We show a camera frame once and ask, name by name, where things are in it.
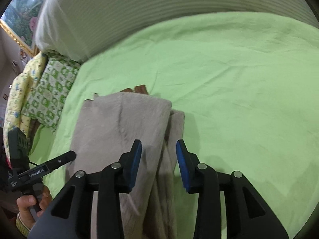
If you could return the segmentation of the beige knit sweater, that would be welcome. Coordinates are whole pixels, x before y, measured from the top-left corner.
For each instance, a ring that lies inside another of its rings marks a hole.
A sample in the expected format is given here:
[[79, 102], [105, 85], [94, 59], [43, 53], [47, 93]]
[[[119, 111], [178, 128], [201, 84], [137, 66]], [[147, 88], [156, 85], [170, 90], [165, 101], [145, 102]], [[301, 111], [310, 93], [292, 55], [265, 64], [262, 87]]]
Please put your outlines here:
[[184, 113], [171, 102], [140, 93], [119, 92], [84, 101], [71, 142], [76, 159], [66, 179], [78, 170], [101, 171], [142, 143], [136, 184], [119, 196], [126, 238], [176, 238], [174, 169], [176, 142], [184, 129]]

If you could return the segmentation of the yellow patterned quilt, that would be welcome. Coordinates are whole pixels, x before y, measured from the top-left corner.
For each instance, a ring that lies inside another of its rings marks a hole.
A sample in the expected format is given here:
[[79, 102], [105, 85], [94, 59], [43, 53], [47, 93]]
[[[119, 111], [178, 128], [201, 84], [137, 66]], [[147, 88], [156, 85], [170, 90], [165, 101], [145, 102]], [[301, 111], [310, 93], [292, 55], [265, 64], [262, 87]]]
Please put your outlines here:
[[39, 52], [28, 61], [23, 72], [12, 82], [5, 111], [3, 132], [18, 127], [25, 135], [29, 134], [31, 118], [22, 114], [23, 106], [31, 92], [36, 88], [46, 67], [48, 56]]

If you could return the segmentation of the gold framed picture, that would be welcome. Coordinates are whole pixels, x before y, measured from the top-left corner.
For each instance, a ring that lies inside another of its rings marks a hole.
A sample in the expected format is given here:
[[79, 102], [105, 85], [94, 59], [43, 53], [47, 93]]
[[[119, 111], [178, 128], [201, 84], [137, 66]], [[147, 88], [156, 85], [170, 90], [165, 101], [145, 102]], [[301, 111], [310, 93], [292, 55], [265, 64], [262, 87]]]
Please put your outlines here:
[[38, 51], [33, 37], [44, 1], [12, 0], [1, 17], [3, 30], [30, 56]]

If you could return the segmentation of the white striped headboard cover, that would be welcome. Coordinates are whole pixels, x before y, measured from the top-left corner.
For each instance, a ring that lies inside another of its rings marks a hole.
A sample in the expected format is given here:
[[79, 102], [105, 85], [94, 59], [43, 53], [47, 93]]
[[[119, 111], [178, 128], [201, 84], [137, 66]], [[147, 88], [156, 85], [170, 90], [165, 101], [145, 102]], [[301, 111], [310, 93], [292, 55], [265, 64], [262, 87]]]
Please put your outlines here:
[[318, 26], [318, 0], [45, 0], [34, 41], [41, 51], [85, 62], [150, 25], [227, 11], [267, 12]]

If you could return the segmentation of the green white patterned pillow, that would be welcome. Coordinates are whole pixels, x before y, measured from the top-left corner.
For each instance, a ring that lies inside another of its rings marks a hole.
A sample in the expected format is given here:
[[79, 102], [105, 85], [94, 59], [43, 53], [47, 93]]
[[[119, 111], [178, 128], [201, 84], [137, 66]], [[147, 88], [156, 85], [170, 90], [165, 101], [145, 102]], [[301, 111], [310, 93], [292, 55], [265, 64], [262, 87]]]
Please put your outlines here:
[[81, 65], [53, 51], [48, 53], [48, 58], [39, 83], [22, 108], [22, 115], [55, 131]]

